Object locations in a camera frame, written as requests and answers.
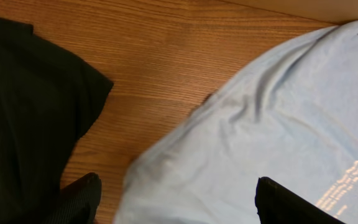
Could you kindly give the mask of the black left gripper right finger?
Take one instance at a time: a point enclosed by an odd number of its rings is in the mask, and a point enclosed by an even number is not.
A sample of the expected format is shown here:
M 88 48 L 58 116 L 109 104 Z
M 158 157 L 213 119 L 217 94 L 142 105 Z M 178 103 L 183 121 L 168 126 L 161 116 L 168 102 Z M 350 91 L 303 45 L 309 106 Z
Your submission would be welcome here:
M 344 224 L 268 177 L 258 179 L 255 206 L 261 224 Z

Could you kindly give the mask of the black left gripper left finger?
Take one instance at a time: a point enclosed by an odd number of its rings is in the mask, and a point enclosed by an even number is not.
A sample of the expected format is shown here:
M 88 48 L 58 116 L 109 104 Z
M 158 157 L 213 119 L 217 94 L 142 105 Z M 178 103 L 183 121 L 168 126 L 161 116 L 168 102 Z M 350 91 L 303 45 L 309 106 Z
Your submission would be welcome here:
M 90 172 L 60 191 L 56 206 L 42 224 L 93 224 L 101 201 L 99 175 Z

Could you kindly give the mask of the light blue printed t-shirt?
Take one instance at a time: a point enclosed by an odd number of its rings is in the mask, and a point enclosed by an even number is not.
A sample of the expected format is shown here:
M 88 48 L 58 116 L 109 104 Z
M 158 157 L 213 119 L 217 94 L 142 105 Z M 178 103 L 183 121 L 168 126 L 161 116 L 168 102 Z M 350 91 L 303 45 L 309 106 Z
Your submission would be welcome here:
M 244 67 L 130 166 L 114 223 L 258 223 L 260 177 L 358 223 L 358 21 Z

